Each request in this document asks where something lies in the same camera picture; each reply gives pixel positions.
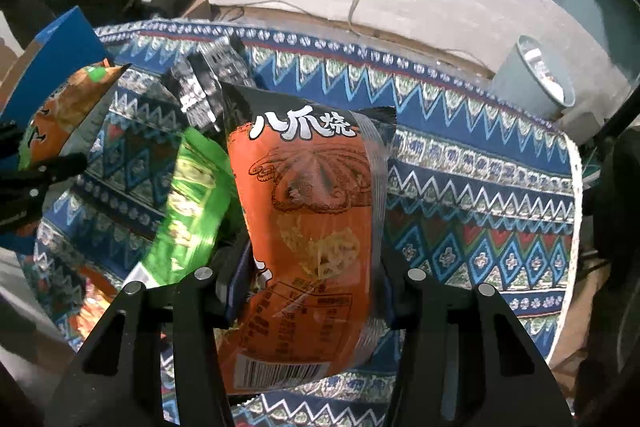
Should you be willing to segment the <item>orange green noodle snack bag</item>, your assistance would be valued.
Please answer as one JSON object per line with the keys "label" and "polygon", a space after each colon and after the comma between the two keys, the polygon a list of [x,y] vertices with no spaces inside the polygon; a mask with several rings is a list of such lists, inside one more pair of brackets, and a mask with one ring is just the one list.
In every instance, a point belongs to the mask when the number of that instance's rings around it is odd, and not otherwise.
{"label": "orange green noodle snack bag", "polygon": [[88,156],[118,80],[129,67],[112,65],[104,58],[70,75],[29,121],[18,148],[18,169],[26,170],[55,157]]}

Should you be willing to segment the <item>orange octopus snack bag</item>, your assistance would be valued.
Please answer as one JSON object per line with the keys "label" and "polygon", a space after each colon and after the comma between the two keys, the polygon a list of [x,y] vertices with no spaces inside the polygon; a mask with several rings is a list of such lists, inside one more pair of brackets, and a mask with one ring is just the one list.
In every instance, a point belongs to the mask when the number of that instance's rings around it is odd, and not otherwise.
{"label": "orange octopus snack bag", "polygon": [[395,109],[229,83],[222,92],[257,283],[218,343],[224,387],[242,395],[351,369],[383,332],[375,301]]}

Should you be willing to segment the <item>red translucent snack bag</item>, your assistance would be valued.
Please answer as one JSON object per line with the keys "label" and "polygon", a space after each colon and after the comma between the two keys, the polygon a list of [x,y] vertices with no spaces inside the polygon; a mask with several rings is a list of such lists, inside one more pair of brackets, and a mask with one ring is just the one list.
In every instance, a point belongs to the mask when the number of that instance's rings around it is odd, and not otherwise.
{"label": "red translucent snack bag", "polygon": [[120,280],[93,263],[73,267],[70,285],[65,291],[70,311],[67,312],[67,338],[74,343],[84,341],[111,306],[120,288]]}

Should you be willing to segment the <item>blue cardboard box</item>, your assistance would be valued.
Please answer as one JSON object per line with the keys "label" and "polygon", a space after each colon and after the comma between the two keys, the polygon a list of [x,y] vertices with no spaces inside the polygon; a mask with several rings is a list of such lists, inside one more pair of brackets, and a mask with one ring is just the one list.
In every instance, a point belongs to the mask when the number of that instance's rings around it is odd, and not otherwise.
{"label": "blue cardboard box", "polygon": [[1,121],[25,127],[47,97],[81,67],[108,57],[79,6],[38,32],[1,80]]}

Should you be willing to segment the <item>patterned blue tablecloth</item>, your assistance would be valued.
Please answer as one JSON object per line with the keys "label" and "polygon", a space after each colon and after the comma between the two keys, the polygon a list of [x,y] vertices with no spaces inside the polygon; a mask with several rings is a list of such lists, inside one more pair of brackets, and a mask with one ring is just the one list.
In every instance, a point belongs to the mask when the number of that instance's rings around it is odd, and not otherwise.
{"label": "patterned blue tablecloth", "polygon": [[[390,106],[396,130],[375,301],[383,332],[372,353],[351,369],[293,387],[242,395],[224,387],[230,426],[387,426],[405,334],[387,324],[383,251],[444,285],[494,286],[548,364],[570,300],[582,203],[577,147],[563,132],[472,83],[362,44],[186,20],[93,29],[105,58],[130,67],[118,80],[87,168],[53,193],[23,262],[73,358],[90,336],[80,343],[67,338],[65,291],[73,267],[93,263],[119,279],[117,295],[122,291],[165,218],[182,134],[193,128],[160,76],[199,43],[237,36],[256,89],[335,108]],[[224,308],[214,329],[217,359],[221,335],[257,289],[239,205],[240,223],[224,220],[203,265],[215,273]],[[160,378],[164,426],[183,426],[169,323],[160,330]]]}

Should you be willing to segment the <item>small cardboard box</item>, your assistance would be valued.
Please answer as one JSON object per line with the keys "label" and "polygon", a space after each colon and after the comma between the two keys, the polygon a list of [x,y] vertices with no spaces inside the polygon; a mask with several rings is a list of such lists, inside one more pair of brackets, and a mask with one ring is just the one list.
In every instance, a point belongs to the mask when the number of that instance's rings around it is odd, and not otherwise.
{"label": "small cardboard box", "polygon": [[182,14],[188,20],[211,20],[212,6],[208,0],[194,0]]}

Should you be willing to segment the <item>light blue waste bin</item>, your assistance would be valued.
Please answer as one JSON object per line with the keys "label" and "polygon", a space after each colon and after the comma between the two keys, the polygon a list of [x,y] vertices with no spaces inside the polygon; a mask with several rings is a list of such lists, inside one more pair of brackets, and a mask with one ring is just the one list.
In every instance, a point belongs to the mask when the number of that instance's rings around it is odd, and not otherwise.
{"label": "light blue waste bin", "polygon": [[576,94],[568,66],[550,46],[520,35],[491,79],[489,92],[548,121],[572,108]]}

